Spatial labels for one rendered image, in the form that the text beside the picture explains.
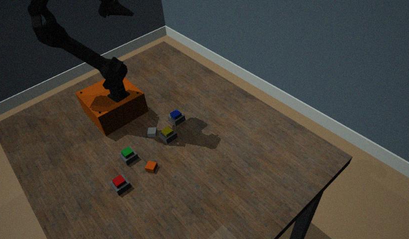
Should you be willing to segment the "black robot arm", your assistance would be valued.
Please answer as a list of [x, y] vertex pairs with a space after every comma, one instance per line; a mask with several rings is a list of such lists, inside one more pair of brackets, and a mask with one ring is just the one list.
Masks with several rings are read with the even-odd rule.
[[[62, 48], [73, 54], [77, 58], [93, 66], [105, 78], [103, 87], [109, 89], [108, 97], [115, 102], [120, 102], [130, 95], [125, 90], [123, 79], [128, 69], [122, 61], [113, 57], [105, 59], [85, 45], [71, 38], [66, 30], [60, 26], [55, 16], [48, 10], [49, 0], [31, 0], [28, 5], [28, 12], [31, 16], [32, 28], [38, 38], [38, 41], [50, 46]], [[41, 14], [46, 21], [42, 24]]]

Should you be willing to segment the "green button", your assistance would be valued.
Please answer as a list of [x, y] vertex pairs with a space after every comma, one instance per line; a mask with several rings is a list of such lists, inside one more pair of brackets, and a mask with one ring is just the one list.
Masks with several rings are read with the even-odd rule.
[[119, 156], [127, 166], [138, 159], [137, 153], [131, 147], [127, 147], [121, 151]]

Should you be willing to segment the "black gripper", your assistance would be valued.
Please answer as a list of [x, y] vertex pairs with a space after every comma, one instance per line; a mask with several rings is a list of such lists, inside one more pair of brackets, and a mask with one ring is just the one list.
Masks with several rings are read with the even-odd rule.
[[[99, 6], [98, 13], [100, 16], [106, 18], [110, 15], [124, 15], [133, 16], [133, 12], [121, 5], [118, 0], [100, 0], [101, 4]], [[114, 1], [114, 2], [113, 2]]]

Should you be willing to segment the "blue button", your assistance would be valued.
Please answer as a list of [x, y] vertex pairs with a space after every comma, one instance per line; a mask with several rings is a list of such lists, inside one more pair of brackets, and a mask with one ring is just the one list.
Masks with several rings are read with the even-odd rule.
[[185, 121], [185, 115], [183, 115], [180, 111], [178, 111], [177, 109], [174, 110], [173, 112], [171, 112], [168, 115], [168, 120], [174, 124], [175, 126], [179, 125], [180, 123], [182, 123], [183, 121]]

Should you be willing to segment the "yellow button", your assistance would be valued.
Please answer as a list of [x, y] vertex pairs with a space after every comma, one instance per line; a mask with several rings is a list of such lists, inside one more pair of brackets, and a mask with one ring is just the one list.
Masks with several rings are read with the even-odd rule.
[[161, 132], [159, 132], [159, 136], [164, 142], [168, 144], [177, 138], [177, 133], [172, 128], [167, 126], [163, 130], [161, 130]]

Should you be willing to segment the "red button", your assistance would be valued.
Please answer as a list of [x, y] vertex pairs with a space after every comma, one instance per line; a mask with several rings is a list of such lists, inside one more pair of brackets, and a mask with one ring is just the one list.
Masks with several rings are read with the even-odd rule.
[[120, 174], [114, 179], [112, 179], [112, 181], [110, 181], [110, 184], [118, 195], [121, 195], [129, 188], [131, 188], [130, 182], [126, 179], [126, 177], [123, 174]]

